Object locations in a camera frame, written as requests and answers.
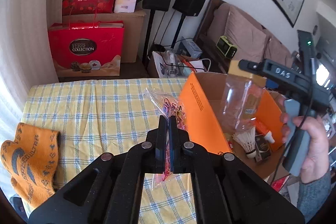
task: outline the speaker stand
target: speaker stand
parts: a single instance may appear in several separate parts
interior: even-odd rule
[[[148,21],[148,27],[147,27],[145,45],[143,46],[142,63],[144,65],[146,63],[147,51],[148,51],[148,43],[149,43],[149,38],[151,36],[154,15],[155,15],[155,10],[151,10],[151,14],[149,16],[149,21]]]
[[[177,41],[177,37],[179,36],[179,33],[180,33],[181,28],[182,28],[182,24],[183,24],[184,20],[185,20],[185,14],[182,14],[181,19],[180,19],[180,23],[178,24],[178,27],[177,27],[177,30],[176,30],[176,34],[174,36],[173,43],[171,45],[171,48],[174,48],[174,46],[175,46],[175,43]]]

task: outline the orange towel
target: orange towel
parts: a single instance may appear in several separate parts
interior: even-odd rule
[[[58,163],[57,131],[19,123],[14,142],[1,146],[1,161],[11,173],[15,192],[37,208],[55,191],[53,176]]]

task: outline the sleeve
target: sleeve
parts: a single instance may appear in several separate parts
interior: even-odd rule
[[[327,172],[319,180],[309,184],[300,183],[297,208],[303,213],[306,223],[322,207],[331,190],[331,175]]]

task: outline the cable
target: cable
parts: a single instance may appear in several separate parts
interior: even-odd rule
[[[167,31],[167,29],[168,29],[168,27],[169,27],[169,25],[170,25],[171,20],[173,19],[173,16],[175,15],[175,12],[176,12],[176,10],[174,10],[173,14],[171,15],[171,17],[170,17],[170,19],[169,19],[169,22],[168,22],[168,24],[167,24],[167,27],[166,27],[164,33],[163,33],[163,36],[162,36],[162,38],[161,38],[161,41],[160,41],[160,44],[159,44],[159,45],[161,45],[161,43],[162,43],[162,40],[163,40],[163,38],[164,38],[164,36],[165,36],[165,34],[166,34],[166,31]]]
[[[309,114],[309,112],[310,112],[310,110],[311,110],[311,106],[312,106],[312,104],[313,104],[313,100],[314,100],[314,97],[313,97],[314,84],[313,84],[313,82],[314,82],[314,80],[316,81],[316,72],[314,71],[314,67],[315,67],[315,66],[314,66],[314,59],[311,59],[311,62],[312,62],[312,73],[311,73],[311,78],[310,78],[310,91],[309,91],[310,102],[309,102],[309,107],[308,107],[308,109],[307,109],[307,111],[306,111],[306,113],[305,113],[305,116],[303,117],[303,120],[302,120],[300,126],[299,126],[298,128],[296,128],[296,130],[294,131],[294,134],[293,134],[292,138],[289,140],[288,144],[286,145],[284,151],[282,152],[282,154],[281,154],[281,156],[280,156],[280,159],[279,159],[279,161],[278,161],[278,163],[277,163],[277,167],[275,168],[275,172],[274,172],[272,181],[271,181],[271,183],[270,183],[271,186],[272,186],[272,184],[273,184],[273,182],[274,182],[274,180],[275,180],[275,177],[276,177],[276,175],[277,175],[277,172],[278,172],[278,169],[279,169],[279,167],[280,167],[280,164],[281,164],[281,162],[282,162],[282,160],[283,160],[283,158],[284,158],[284,156],[285,156],[285,153],[287,152],[287,150],[289,149],[290,145],[292,144],[296,132],[297,132],[298,130],[301,129],[302,125],[303,125],[304,122],[306,121],[306,119],[307,119],[307,117],[308,117],[308,114]]]
[[[164,13],[163,13],[163,16],[162,16],[162,18],[161,18],[161,21],[160,21],[159,27],[157,28],[157,31],[156,31],[156,34],[155,34],[155,37],[154,37],[154,39],[153,39],[153,43],[152,43],[152,44],[154,44],[154,43],[155,43],[156,36],[158,35],[158,32],[159,32],[159,30],[160,30],[160,27],[161,27],[161,24],[162,24],[163,18],[165,17],[165,14],[166,14],[166,12],[164,12]]]
[[[164,57],[163,57],[163,55],[162,55],[162,52],[159,52],[159,54],[161,55],[161,57],[162,57],[162,59],[163,59],[163,62],[164,62],[165,65],[167,65],[167,66],[171,66],[171,67],[180,67],[180,68],[189,68],[188,66],[180,66],[180,65],[170,65],[170,64],[167,64],[166,61],[165,61],[165,59],[164,59]],[[201,70],[204,70],[204,71],[205,71],[204,68],[195,68],[194,66],[193,66],[193,68],[194,68],[194,69],[201,69]]]
[[[183,41],[183,40],[188,40],[188,39],[194,39],[193,37],[190,37],[190,38],[184,38],[184,39],[181,39],[181,40],[178,40],[178,41],[176,41],[175,43],[177,43],[177,42],[180,42],[180,41]]]
[[[203,59],[200,59],[201,61],[203,60],[209,60],[209,67],[208,67],[208,72],[210,71],[210,67],[211,67],[211,60],[209,58],[203,58]]]

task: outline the yellow checkered tablecloth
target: yellow checkered tablecloth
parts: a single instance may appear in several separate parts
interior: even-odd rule
[[[157,128],[160,114],[143,96],[145,88],[177,97],[185,81],[89,80],[34,86],[21,121],[61,132],[54,182],[60,188],[102,153],[127,152]],[[190,175],[177,175],[152,191],[152,174],[147,174],[139,223],[196,223]]]

